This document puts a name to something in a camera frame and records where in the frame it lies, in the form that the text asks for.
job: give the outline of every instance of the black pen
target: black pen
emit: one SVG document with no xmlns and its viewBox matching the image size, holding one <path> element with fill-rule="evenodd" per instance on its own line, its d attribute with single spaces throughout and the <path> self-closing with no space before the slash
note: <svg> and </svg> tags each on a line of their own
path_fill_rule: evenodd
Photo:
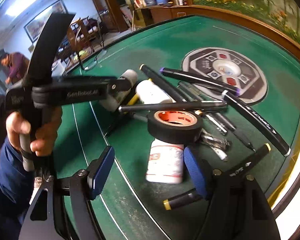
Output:
<svg viewBox="0 0 300 240">
<path fill-rule="evenodd" d="M 290 146 L 281 135 L 253 108 L 234 96 L 228 90 L 222 92 L 223 99 L 227 101 L 239 114 L 256 127 L 278 149 L 284 157 L 290 154 Z"/>
<path fill-rule="evenodd" d="M 182 81 L 180 81 L 178 83 L 179 85 L 179 89 L 184 92 L 185 94 L 188 95 L 189 99 L 191 101 L 204 101 L 203 98 L 201 98 L 200 96 L 196 95 L 194 92 L 192 92 L 192 90 L 187 87 L 187 85 L 185 83 L 183 83 Z M 214 116 L 213 113 L 203 113 L 201 112 L 201 114 L 197 113 L 196 114 L 202 116 L 202 117 L 206 117 L 210 122 L 212 122 L 218 129 L 218 131 L 222 134 L 222 135 L 226 135 L 228 133 L 228 130 L 226 129 L 225 125 L 222 124 L 221 122 L 219 122 L 219 120 L 217 120 Z"/>
<path fill-rule="evenodd" d="M 166 77 L 172 77 L 189 83 L 200 84 L 203 87 L 208 86 L 210 89 L 213 89 L 215 91 L 222 92 L 223 90 L 228 90 L 236 96 L 238 96 L 240 93 L 240 89 L 237 87 L 228 85 L 219 80 L 214 80 L 212 78 L 204 77 L 199 74 L 194 74 L 194 73 L 185 72 L 176 69 L 170 69 L 170 68 L 162 68 L 160 69 L 160 72 L 162 75 Z"/>
<path fill-rule="evenodd" d="M 195 98 L 200 98 L 201 100 L 204 99 L 201 95 L 199 95 L 199 92 L 197 92 L 197 88 L 194 85 L 184 83 L 181 81 L 179 82 L 179 85 L 188 88 L 187 91 L 193 96 L 195 96 Z M 231 121 L 228 118 L 226 118 L 221 113 L 213 113 L 213 116 L 220 122 L 222 122 L 234 134 L 234 136 L 236 136 L 239 139 L 239 141 L 243 143 L 245 147 L 251 149 L 254 152 L 256 151 L 248 137 L 241 130 L 237 129 L 236 126 L 233 123 L 231 123 Z"/>
<path fill-rule="evenodd" d="M 151 81 L 172 97 L 177 103 L 187 102 L 186 96 L 168 81 L 166 81 L 161 75 L 149 68 L 147 65 L 142 64 L 139 68 Z"/>
<path fill-rule="evenodd" d="M 131 106 L 119 106 L 120 113 L 135 112 L 135 111 L 169 111 L 169 110 L 203 110 L 207 112 L 222 111 L 227 107 L 224 101 L 193 101 L 182 103 L 160 103 L 160 104 L 146 104 L 146 105 L 131 105 Z"/>
<path fill-rule="evenodd" d="M 220 122 L 222 122 L 233 134 L 236 136 L 239 141 L 243 143 L 243 145 L 252 151 L 256 151 L 255 148 L 252 145 L 252 142 L 248 139 L 248 137 L 239 129 L 235 127 L 234 124 L 230 122 L 228 118 L 226 118 L 224 115 L 220 113 L 214 113 L 213 114 Z"/>
</svg>

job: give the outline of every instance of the green felt tabletop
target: green felt tabletop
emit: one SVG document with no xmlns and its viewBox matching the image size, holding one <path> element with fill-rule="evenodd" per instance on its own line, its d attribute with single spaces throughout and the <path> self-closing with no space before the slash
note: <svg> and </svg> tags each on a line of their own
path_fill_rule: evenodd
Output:
<svg viewBox="0 0 300 240">
<path fill-rule="evenodd" d="M 162 67 L 181 69 L 182 60 L 192 50 L 222 47 L 235 50 L 256 63 L 268 82 L 266 97 L 252 106 L 292 146 L 300 116 L 300 62 L 267 38 L 250 30 L 211 18 L 180 18 L 139 32 L 110 46 L 101 62 L 90 71 L 75 69 L 71 75 L 115 75 L 135 70 L 139 80 L 147 77 L 141 64 L 159 71 Z M 93 58 L 84 62 L 88 65 Z M 178 81 L 167 78 L 177 85 Z M 269 141 L 255 127 L 228 107 L 225 115 L 245 131 L 256 148 Z M 145 173 L 151 142 L 146 124 L 127 120 L 109 137 L 107 128 L 117 114 L 106 111 L 98 102 L 63 107 L 63 122 L 55 148 L 58 177 L 71 176 L 86 168 L 109 144 L 116 160 L 100 196 L 92 202 L 98 222 L 107 239 L 192 239 L 200 229 L 208 203 L 204 200 L 173 211 L 165 211 L 162 201 L 193 188 L 187 172 L 181 184 L 146 181 Z M 220 136 L 206 120 L 205 129 Z M 213 168 L 223 171 L 242 161 L 252 152 L 229 132 L 233 147 L 222 162 L 212 150 L 194 145 Z M 285 158 L 271 145 L 271 152 L 251 171 L 262 190 L 266 191 L 280 171 Z M 66 198 L 70 217 L 70 200 Z"/>
</svg>

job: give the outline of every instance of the electrical tape roll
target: electrical tape roll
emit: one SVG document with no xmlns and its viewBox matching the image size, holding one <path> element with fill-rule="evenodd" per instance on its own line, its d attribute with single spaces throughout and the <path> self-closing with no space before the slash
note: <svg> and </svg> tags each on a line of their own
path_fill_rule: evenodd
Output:
<svg viewBox="0 0 300 240">
<path fill-rule="evenodd" d="M 150 111 L 148 132 L 156 139 L 188 145 L 200 137 L 202 120 L 195 113 L 187 111 Z"/>
</svg>

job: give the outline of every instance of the human hand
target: human hand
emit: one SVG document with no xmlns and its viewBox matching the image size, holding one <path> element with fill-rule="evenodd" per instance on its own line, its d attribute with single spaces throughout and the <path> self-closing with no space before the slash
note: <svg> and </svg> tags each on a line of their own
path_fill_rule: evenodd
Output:
<svg viewBox="0 0 300 240">
<path fill-rule="evenodd" d="M 10 82 L 11 82 L 11 78 L 8 77 L 8 78 L 6 79 L 6 85 L 8 85 Z"/>
<path fill-rule="evenodd" d="M 30 148 L 37 156 L 42 157 L 51 154 L 58 136 L 57 130 L 61 124 L 61 116 L 62 108 L 55 108 L 51 116 L 51 121 L 36 131 L 36 140 L 31 142 Z M 30 123 L 19 112 L 13 112 L 7 118 L 6 128 L 9 142 L 16 150 L 20 151 L 19 134 L 29 134 L 31 131 Z"/>
</svg>

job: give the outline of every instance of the picture frame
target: picture frame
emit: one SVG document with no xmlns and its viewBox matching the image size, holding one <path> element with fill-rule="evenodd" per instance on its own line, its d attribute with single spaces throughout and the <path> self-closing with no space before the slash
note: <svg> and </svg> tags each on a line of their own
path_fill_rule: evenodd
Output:
<svg viewBox="0 0 300 240">
<path fill-rule="evenodd" d="M 24 26 L 24 29 L 32 43 L 34 43 L 39 38 L 44 24 L 46 23 L 50 15 L 56 12 L 68 13 L 63 0 L 58 0 L 52 5 L 48 6 Z"/>
</svg>

